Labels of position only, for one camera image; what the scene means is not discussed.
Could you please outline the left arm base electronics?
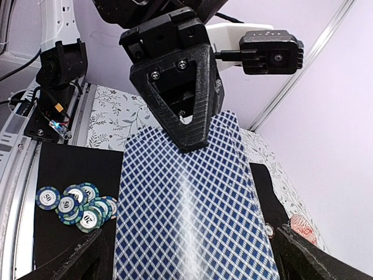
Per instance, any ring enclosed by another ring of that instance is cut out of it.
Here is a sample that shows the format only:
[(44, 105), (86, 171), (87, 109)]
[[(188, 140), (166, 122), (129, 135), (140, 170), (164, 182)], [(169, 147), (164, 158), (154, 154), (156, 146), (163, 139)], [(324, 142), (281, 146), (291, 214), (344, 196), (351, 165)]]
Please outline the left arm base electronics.
[[(9, 104), (16, 106), (19, 103), (28, 103), (29, 106), (24, 112), (26, 115), (29, 115), (31, 107), (33, 104), (36, 104), (37, 115), (42, 116), (42, 119), (45, 119), (48, 122), (48, 126), (52, 128), (63, 140), (71, 139), (71, 129), (68, 128), (68, 125), (71, 125), (73, 122), (73, 114), (69, 115), (67, 113), (67, 105), (62, 106), (56, 98), (52, 95), (52, 89), (42, 89), (41, 86), (37, 85), (31, 94), (31, 97), (25, 99), (15, 98), (16, 94), (12, 97), (9, 97), (6, 100), (1, 101), (1, 105)], [(41, 105), (40, 98), (47, 97), (52, 104), (53, 109), (43, 108)]]

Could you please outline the red poker chip stack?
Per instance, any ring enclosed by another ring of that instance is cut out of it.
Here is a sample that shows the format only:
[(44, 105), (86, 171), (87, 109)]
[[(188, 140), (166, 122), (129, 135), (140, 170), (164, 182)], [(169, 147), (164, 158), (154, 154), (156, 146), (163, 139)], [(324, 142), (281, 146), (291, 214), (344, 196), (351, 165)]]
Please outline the red poker chip stack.
[(273, 239), (274, 238), (274, 236), (275, 236), (275, 229), (274, 229), (274, 227), (271, 224), (265, 223), (265, 232), (268, 235), (269, 239)]

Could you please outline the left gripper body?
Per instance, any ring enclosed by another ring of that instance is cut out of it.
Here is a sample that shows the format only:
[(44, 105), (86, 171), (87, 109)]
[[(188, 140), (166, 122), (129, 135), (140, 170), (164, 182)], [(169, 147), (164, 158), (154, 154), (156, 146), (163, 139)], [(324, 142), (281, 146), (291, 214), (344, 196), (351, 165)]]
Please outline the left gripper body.
[(133, 63), (204, 43), (210, 43), (205, 25), (190, 7), (142, 23), (123, 32), (119, 39)]

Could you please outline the blue white poker chip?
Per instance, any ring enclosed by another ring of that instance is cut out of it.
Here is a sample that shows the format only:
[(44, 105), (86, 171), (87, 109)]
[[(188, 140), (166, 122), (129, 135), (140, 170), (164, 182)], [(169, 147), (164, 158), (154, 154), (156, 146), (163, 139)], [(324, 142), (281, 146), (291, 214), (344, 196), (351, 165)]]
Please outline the blue white poker chip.
[(43, 210), (53, 210), (61, 200), (59, 191), (52, 186), (41, 187), (36, 192), (36, 205)]

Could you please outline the blue playing card deck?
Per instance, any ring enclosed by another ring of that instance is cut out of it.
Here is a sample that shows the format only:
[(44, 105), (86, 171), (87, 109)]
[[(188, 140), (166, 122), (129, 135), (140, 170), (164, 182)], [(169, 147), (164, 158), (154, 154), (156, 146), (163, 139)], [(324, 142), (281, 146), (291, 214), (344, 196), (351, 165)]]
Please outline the blue playing card deck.
[(236, 115), (182, 153), (159, 128), (125, 145), (114, 279), (279, 279)]

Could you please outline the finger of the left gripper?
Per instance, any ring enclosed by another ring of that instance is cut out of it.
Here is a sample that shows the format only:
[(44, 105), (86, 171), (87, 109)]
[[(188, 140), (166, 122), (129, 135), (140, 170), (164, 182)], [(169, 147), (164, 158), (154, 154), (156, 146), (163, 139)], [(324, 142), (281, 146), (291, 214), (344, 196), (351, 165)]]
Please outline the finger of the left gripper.
[(221, 112), (224, 100), (209, 44), (133, 64), (129, 78), (181, 152), (207, 146), (211, 118)]

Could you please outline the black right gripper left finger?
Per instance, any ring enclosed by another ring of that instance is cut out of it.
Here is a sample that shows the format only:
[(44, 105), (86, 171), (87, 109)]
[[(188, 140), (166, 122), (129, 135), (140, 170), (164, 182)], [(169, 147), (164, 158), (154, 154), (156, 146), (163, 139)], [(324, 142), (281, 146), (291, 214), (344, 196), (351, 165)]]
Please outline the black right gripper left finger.
[(96, 229), (21, 279), (107, 279), (109, 255), (104, 233)]

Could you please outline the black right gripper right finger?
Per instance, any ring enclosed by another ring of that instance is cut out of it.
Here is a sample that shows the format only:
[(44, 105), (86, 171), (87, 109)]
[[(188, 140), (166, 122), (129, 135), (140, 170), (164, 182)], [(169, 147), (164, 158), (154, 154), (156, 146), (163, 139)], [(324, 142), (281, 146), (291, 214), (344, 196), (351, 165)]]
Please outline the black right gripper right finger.
[(325, 253), (289, 225), (276, 229), (272, 249), (280, 279), (372, 279)]

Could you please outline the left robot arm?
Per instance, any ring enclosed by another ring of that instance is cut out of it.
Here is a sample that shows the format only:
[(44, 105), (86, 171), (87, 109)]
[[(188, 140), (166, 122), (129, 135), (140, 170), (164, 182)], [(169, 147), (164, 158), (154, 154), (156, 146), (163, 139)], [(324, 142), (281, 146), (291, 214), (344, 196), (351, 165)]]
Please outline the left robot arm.
[(89, 71), (86, 40), (97, 19), (123, 28), (119, 44), (132, 66), (129, 78), (181, 152), (207, 145), (210, 119), (224, 98), (205, 24), (223, 1), (94, 1), (97, 16), (69, 1), (42, 1), (41, 69), (24, 134), (56, 142), (48, 124), (65, 118), (76, 80)]

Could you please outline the blue green chip stack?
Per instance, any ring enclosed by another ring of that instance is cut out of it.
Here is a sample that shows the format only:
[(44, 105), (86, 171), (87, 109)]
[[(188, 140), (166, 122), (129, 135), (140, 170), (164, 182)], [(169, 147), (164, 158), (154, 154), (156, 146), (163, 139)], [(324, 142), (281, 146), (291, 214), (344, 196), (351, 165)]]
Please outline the blue green chip stack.
[(54, 209), (60, 221), (65, 225), (77, 226), (83, 233), (98, 229), (117, 217), (117, 199), (101, 196), (93, 183), (69, 185), (60, 195), (60, 203)]

